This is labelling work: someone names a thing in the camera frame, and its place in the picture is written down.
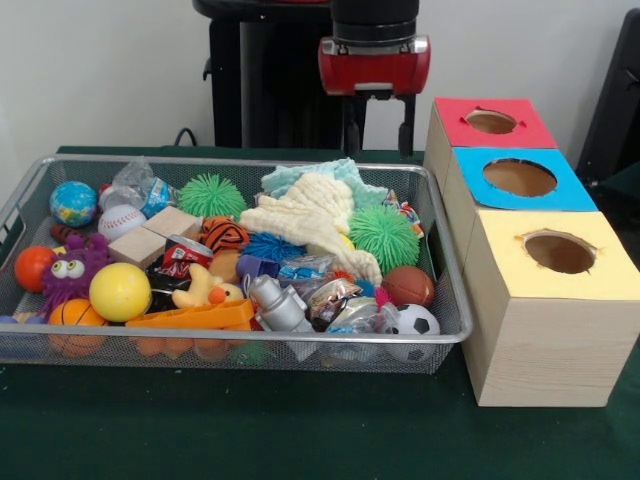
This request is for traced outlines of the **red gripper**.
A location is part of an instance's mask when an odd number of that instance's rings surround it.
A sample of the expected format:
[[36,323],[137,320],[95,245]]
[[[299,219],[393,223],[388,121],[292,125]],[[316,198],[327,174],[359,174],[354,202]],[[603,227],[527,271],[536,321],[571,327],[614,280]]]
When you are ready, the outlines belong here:
[[331,37],[318,47],[320,78],[325,92],[343,98],[343,151],[359,153],[363,146],[367,98],[359,92],[390,92],[404,104],[398,132],[401,155],[412,155],[416,96],[423,91],[430,67],[428,36],[414,36],[395,45],[353,46]]

